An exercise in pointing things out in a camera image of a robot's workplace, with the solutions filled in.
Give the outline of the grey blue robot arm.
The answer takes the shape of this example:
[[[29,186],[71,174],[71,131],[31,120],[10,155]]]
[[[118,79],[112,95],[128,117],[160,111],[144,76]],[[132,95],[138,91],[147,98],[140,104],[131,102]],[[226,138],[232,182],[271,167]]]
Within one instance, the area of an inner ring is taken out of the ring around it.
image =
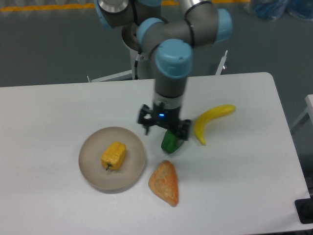
[[[165,22],[159,0],[97,0],[94,3],[104,28],[136,25],[139,49],[150,62],[155,80],[153,106],[143,105],[138,123],[146,130],[157,125],[187,140],[191,120],[179,118],[193,49],[228,39],[233,23],[226,9],[209,0],[182,0],[182,20]]]

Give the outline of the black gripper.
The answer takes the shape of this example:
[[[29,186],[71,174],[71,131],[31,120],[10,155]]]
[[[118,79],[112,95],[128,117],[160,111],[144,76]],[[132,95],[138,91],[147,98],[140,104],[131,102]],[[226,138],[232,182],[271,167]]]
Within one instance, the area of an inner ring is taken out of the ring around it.
[[[178,139],[188,141],[192,121],[190,119],[180,120],[180,109],[181,106],[167,109],[164,103],[156,104],[155,102],[153,109],[150,109],[143,104],[139,110],[137,123],[143,126],[145,135],[149,134],[151,126],[157,125],[170,130]]]

